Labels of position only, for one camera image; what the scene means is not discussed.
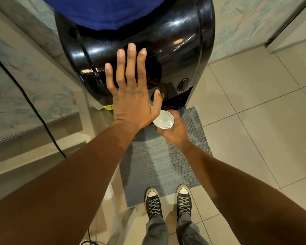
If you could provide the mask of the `person's left hand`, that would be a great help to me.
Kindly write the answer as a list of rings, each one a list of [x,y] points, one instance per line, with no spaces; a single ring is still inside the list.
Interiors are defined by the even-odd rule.
[[[117,52],[117,68],[115,80],[118,86],[117,96],[113,96],[114,120],[130,126],[134,132],[149,125],[154,119],[150,116],[151,103],[148,97],[147,74],[145,61],[147,50],[141,49],[136,57],[137,86],[127,86],[126,61],[127,52]]]

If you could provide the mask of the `white paper cup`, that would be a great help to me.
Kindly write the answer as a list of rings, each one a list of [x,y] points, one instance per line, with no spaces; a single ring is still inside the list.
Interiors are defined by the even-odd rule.
[[[159,116],[153,120],[153,124],[161,129],[170,129],[173,127],[175,119],[172,113],[161,110]]]

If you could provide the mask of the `person's left forearm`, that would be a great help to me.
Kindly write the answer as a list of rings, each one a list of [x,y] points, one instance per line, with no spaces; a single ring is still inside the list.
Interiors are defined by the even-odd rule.
[[[78,245],[145,121],[117,119],[88,144],[0,200],[0,245]]]

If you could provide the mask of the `round dispenser button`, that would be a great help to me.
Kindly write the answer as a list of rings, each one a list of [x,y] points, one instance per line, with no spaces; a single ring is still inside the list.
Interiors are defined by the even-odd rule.
[[[178,92],[187,91],[190,88],[190,86],[191,86],[191,82],[190,82],[189,78],[184,78],[183,80],[180,81],[176,90]]]

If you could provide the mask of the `black water dispenser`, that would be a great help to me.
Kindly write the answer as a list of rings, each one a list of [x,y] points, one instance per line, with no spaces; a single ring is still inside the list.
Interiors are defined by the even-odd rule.
[[[113,104],[106,85],[104,66],[116,73],[117,51],[127,52],[129,43],[137,53],[147,50],[149,82],[167,84],[169,98],[162,110],[177,110],[182,116],[212,54],[215,13],[212,0],[165,0],[147,16],[117,30],[96,31],[78,25],[58,12],[55,21],[62,48],[88,93],[102,106]],[[178,92],[178,84],[189,78],[191,86]]]

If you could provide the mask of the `grey woven floor mat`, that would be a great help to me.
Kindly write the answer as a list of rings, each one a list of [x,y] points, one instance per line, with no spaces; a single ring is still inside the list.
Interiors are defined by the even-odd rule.
[[[200,185],[185,156],[157,133],[153,124],[136,135],[119,169],[128,207],[144,202],[150,187],[163,197],[175,193],[180,184],[189,188]]]

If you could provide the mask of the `blue water bottle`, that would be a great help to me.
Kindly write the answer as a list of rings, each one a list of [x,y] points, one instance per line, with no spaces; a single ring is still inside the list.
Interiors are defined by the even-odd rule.
[[[116,30],[158,8],[165,0],[43,0],[72,22],[94,30]]]

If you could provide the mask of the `person's right black sneaker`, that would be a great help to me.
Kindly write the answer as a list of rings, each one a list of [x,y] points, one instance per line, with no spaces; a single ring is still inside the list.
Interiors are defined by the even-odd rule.
[[[192,216],[192,199],[189,188],[185,184],[180,184],[176,191],[176,215],[179,222],[181,214]]]

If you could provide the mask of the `person's black sneaker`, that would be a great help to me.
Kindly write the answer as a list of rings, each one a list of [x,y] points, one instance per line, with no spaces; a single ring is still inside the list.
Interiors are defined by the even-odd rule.
[[[163,218],[160,197],[155,188],[147,188],[144,201],[149,220],[157,215]]]
[[[176,215],[179,222],[181,214],[192,216],[192,199],[189,188],[185,184],[180,184],[176,191]]]

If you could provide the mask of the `person's left black sneaker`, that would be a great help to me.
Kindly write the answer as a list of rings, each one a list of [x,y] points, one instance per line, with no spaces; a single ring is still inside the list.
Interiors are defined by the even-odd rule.
[[[155,188],[147,188],[144,201],[149,220],[157,215],[163,218],[160,197]]]

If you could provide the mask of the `marble top side counter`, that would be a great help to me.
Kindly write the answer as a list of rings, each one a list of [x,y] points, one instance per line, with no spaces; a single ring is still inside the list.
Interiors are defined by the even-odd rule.
[[[42,0],[0,0],[0,61],[48,124],[63,152],[95,136],[90,108],[60,43],[54,11]],[[0,68],[0,176],[59,151],[14,82]]]

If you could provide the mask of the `person's left grey trouser leg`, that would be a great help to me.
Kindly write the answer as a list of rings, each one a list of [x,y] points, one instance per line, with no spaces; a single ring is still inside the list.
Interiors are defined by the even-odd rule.
[[[168,245],[169,231],[161,215],[154,215],[146,224],[142,245]]]

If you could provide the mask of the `person's grey trouser leg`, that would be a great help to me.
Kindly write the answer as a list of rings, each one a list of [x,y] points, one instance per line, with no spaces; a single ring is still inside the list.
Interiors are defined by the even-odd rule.
[[[161,215],[154,215],[146,224],[142,245],[168,245],[169,231]]]
[[[179,245],[210,245],[200,234],[196,224],[188,213],[181,212],[176,224],[176,236]]]

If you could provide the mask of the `person's right grey trouser leg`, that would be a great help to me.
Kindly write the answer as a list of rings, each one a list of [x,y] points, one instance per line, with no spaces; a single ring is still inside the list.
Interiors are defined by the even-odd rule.
[[[179,245],[210,245],[200,234],[196,224],[188,213],[181,212],[176,224],[176,236]]]

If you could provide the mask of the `white door frame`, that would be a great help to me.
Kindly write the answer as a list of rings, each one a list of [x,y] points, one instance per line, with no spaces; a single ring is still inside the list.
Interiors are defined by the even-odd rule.
[[[277,53],[294,45],[306,42],[306,2],[290,22],[266,46],[269,54]]]

